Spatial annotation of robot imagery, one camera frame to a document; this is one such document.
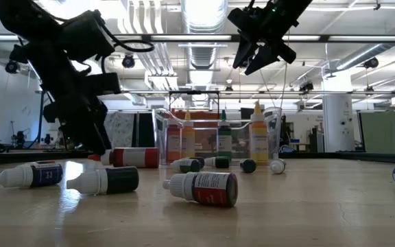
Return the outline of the small black dropper bottle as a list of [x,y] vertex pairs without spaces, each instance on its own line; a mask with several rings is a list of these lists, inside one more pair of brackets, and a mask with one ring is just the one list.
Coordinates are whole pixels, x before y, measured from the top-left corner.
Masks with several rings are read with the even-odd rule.
[[83,194],[130,193],[139,186],[139,172],[135,167],[96,169],[81,173],[67,181],[67,189]]

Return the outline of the small dark green dropper bottle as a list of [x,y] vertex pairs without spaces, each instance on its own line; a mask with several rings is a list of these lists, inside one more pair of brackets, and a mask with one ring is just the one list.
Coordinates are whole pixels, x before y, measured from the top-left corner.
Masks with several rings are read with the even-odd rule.
[[256,162],[253,159],[243,159],[239,166],[244,173],[251,174],[256,170]]
[[175,172],[184,174],[188,172],[199,172],[201,170],[200,162],[192,158],[176,160],[171,164],[171,167]]

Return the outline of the black overhead light bar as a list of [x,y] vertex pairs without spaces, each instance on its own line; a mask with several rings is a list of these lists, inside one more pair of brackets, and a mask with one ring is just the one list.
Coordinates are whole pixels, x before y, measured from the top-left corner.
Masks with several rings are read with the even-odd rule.
[[[120,40],[142,39],[157,43],[237,43],[239,34],[117,34]],[[18,40],[16,35],[0,34],[0,42]],[[284,42],[290,43],[395,43],[395,35],[302,35],[290,34],[282,37]]]

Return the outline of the green partition wall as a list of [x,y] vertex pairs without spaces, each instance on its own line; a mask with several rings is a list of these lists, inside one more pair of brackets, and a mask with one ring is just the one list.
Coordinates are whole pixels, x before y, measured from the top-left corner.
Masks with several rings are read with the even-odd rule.
[[395,154],[395,111],[359,113],[367,153]]

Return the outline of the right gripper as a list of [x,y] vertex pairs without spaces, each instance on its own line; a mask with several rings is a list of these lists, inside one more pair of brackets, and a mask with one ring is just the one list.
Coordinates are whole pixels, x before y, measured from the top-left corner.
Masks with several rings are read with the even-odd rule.
[[245,74],[255,71],[274,62],[279,62],[280,56],[285,62],[292,63],[296,52],[284,44],[283,36],[292,26],[298,25],[299,7],[297,0],[269,0],[264,8],[254,7],[255,0],[248,4],[250,14],[258,21],[258,39],[264,46],[258,48],[256,43],[250,43],[240,36],[237,53],[232,64],[234,69],[246,68]]

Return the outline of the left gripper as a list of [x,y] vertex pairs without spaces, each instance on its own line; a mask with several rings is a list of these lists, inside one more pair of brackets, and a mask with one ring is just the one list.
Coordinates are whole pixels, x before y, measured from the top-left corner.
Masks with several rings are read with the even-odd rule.
[[28,58],[40,87],[53,101],[44,107],[48,122],[59,120],[63,133],[96,154],[112,148],[104,122],[107,107],[99,97],[121,92],[116,73],[89,74],[68,58]]

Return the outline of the patterned grey partition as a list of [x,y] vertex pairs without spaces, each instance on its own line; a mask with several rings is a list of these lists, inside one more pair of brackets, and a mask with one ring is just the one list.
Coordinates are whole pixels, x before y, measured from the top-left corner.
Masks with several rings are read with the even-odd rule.
[[111,112],[104,122],[106,133],[113,148],[130,148],[134,129],[134,114]]

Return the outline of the clear plastic bin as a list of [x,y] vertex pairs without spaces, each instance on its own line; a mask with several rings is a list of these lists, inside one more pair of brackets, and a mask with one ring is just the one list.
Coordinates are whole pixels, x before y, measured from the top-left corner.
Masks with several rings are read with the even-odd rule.
[[[232,129],[232,160],[250,158],[249,124],[250,116],[253,112],[253,108],[242,108],[232,117],[230,113],[226,111],[227,122],[230,124]],[[175,119],[179,122],[182,143],[182,122],[184,121],[185,113],[186,111],[183,110],[174,111],[164,108],[160,108],[153,112],[156,147],[159,149],[160,163],[163,165],[168,165],[166,162],[167,120]],[[271,107],[265,110],[262,109],[262,113],[267,126],[269,163],[271,160],[278,158],[280,150],[280,124],[282,109]],[[222,115],[222,110],[218,115],[217,127]],[[194,157],[196,156],[210,158],[218,155],[216,152],[203,155],[195,154]]]

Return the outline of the large green food coloring bottle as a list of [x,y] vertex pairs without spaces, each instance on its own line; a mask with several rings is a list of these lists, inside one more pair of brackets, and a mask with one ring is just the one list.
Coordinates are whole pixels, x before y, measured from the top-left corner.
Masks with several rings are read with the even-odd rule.
[[232,160],[232,129],[227,122],[226,111],[222,111],[217,128],[217,155]]

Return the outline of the small red dropper bottle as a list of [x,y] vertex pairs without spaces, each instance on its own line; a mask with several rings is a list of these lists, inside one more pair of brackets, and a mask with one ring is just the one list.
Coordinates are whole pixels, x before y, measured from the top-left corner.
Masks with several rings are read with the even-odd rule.
[[174,174],[163,181],[163,188],[174,197],[217,207],[232,208],[238,197],[238,180],[234,173]]

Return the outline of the white round column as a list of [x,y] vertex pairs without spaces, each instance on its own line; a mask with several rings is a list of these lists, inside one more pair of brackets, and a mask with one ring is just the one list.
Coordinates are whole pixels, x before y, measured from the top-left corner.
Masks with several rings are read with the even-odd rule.
[[323,97],[324,144],[326,152],[354,151],[355,136],[350,95]]

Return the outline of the black distant gantry frame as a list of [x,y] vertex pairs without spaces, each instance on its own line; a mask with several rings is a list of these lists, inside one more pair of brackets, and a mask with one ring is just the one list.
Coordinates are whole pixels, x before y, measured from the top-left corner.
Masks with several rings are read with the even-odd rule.
[[217,101],[216,101],[216,104],[217,104],[217,113],[220,114],[220,106],[219,106],[219,103],[220,103],[220,94],[221,94],[221,91],[200,91],[200,90],[168,91],[168,94],[169,94],[169,110],[171,110],[171,105],[173,104],[172,102],[175,101],[175,100],[174,100],[174,101],[171,100],[171,96],[174,95],[174,94],[177,94],[178,97],[181,96],[182,94],[186,94],[186,95],[203,95],[203,94],[210,95],[210,94],[215,94],[215,95],[217,96]]

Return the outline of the large orange food coloring bottle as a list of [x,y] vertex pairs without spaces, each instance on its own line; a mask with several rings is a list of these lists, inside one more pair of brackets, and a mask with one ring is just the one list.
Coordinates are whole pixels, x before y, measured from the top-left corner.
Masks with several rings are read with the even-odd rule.
[[195,156],[195,130],[189,110],[186,111],[184,121],[182,122],[181,148],[182,158]]

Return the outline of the white round small bottle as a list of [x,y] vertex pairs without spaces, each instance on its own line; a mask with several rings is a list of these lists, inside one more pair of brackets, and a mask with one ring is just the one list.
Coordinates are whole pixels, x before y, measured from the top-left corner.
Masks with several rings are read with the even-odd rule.
[[270,162],[270,171],[273,174],[282,174],[285,171],[286,162],[281,158],[273,159]]

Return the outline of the black metal rig frame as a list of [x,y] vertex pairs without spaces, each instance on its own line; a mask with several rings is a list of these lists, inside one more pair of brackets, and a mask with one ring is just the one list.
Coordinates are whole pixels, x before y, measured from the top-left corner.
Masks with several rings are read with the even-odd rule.
[[[0,164],[87,158],[90,154],[92,154],[92,152],[5,152],[0,153]],[[395,154],[375,154],[366,152],[296,152],[283,153],[280,154],[279,157],[283,159],[346,159],[380,163],[395,163]]]

